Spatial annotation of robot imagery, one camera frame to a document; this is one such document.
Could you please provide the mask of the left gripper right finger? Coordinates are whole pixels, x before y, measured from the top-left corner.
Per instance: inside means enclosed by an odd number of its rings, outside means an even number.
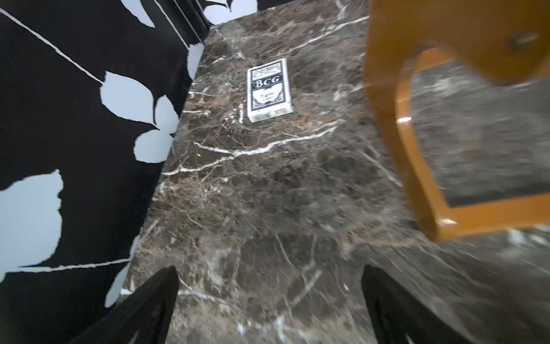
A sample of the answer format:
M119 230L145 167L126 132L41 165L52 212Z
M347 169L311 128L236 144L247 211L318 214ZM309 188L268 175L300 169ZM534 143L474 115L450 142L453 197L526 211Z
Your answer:
M362 292L378 343L468 343L387 272L365 265Z

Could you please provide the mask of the orange wooden shelf rack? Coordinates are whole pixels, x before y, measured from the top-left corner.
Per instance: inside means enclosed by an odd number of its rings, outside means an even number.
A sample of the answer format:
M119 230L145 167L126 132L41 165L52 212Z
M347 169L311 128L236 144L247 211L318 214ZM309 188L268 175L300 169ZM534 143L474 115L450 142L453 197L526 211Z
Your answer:
M434 242L549 223L548 1L371 1L363 80Z

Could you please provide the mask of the small black white card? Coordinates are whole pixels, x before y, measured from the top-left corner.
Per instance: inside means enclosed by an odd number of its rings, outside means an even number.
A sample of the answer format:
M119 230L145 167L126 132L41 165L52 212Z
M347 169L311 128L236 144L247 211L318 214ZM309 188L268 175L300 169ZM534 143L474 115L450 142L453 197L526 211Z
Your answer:
M246 112L251 123L294 112L286 58L247 70Z

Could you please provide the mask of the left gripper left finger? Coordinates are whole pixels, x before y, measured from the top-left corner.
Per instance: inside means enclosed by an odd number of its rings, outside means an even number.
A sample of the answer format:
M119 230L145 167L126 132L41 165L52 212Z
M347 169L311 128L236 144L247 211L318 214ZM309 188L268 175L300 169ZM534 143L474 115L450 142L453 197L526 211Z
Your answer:
M164 343L178 289L176 268L163 268L72 342Z

